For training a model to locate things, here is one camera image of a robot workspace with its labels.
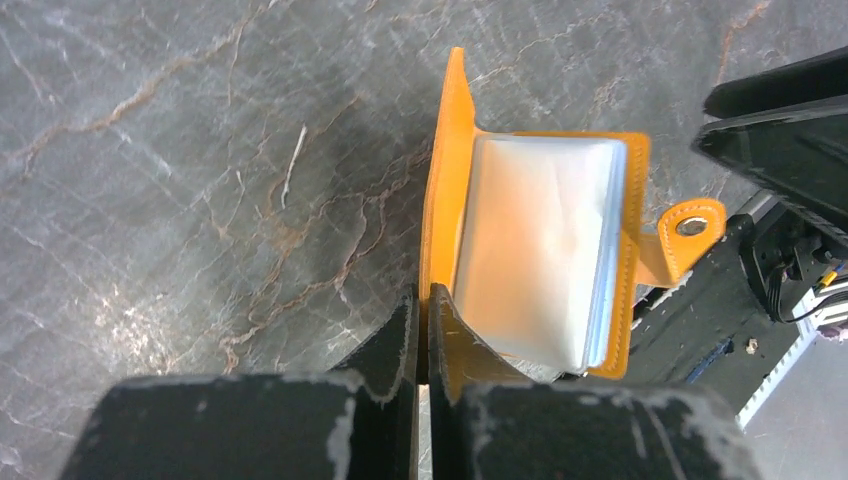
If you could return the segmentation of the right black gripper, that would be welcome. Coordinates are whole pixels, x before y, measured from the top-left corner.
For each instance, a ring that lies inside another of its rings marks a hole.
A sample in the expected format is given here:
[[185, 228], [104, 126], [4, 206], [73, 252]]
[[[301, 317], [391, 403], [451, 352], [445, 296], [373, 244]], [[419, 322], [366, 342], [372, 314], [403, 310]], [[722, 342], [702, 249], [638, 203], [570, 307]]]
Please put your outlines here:
[[716, 86], [692, 148], [847, 242], [847, 50]]

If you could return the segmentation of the orange leather card holder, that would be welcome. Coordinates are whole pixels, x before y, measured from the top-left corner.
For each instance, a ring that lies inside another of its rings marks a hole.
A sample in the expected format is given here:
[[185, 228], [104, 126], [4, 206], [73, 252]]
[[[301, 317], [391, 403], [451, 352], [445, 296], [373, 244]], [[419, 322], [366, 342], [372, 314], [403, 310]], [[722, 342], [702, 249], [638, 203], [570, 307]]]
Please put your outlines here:
[[451, 50], [424, 201], [420, 295], [444, 286], [498, 354], [582, 376], [628, 368], [635, 288], [674, 287], [725, 233], [712, 198], [642, 229], [638, 132], [486, 132]]

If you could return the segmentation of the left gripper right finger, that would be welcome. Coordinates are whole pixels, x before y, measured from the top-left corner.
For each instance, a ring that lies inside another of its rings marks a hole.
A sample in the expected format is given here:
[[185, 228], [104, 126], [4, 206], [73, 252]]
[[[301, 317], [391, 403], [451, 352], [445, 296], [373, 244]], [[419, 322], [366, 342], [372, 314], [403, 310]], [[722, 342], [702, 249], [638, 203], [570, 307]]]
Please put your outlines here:
[[758, 479], [729, 407], [685, 384], [537, 383], [433, 284], [427, 306], [437, 479]]

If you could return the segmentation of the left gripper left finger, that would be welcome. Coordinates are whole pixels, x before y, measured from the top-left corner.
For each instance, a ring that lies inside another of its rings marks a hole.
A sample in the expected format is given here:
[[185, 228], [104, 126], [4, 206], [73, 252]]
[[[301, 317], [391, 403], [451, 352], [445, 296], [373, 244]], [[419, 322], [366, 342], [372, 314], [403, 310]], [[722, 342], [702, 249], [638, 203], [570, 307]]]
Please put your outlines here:
[[135, 377], [90, 415], [64, 479], [413, 479], [419, 302], [324, 372]]

